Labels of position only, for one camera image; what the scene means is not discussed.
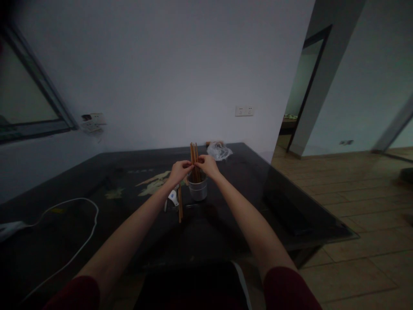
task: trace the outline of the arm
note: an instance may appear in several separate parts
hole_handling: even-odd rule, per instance
[[[195,164],[217,184],[224,196],[257,260],[261,280],[264,281],[265,275],[273,267],[284,266],[297,271],[281,241],[265,218],[224,178],[219,172],[214,158],[209,155],[201,155],[199,158],[200,163]]]
[[[190,165],[190,161],[176,162],[166,183],[119,226],[76,275],[91,276],[96,280],[101,302],[109,295],[136,253],[168,195],[194,167]]]

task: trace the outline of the wall socket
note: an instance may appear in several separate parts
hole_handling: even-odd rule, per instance
[[[90,113],[90,116],[96,125],[106,125],[106,120],[103,113]]]
[[[88,120],[80,124],[82,128],[87,132],[94,132],[98,130],[102,130],[99,125],[97,125],[93,120]]]
[[[253,116],[254,108],[250,105],[247,106],[236,106],[235,107],[235,116]]]
[[[339,145],[349,145],[353,144],[354,140],[342,140],[340,141]]]

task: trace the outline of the red sleeve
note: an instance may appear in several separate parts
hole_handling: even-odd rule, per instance
[[[321,306],[304,279],[287,267],[275,267],[264,279],[264,297],[267,309],[317,309]]]
[[[99,299],[100,291],[96,280],[90,276],[79,276],[53,296],[43,310],[98,310]]]

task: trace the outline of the window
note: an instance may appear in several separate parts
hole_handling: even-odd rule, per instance
[[[0,143],[76,129],[26,42],[13,27],[0,37]]]

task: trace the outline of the electrical outlet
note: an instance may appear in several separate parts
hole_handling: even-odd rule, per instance
[[[254,115],[254,108],[252,106],[245,107],[245,116],[253,116]]]
[[[106,120],[103,113],[90,113],[90,116],[96,125],[106,125]]]
[[[236,106],[235,107],[235,116],[243,116],[244,115],[244,107]]]
[[[87,132],[94,132],[101,130],[99,125],[95,124],[93,120],[85,121],[82,124],[80,124]]]
[[[252,106],[236,106],[235,116],[253,116],[254,108]]]

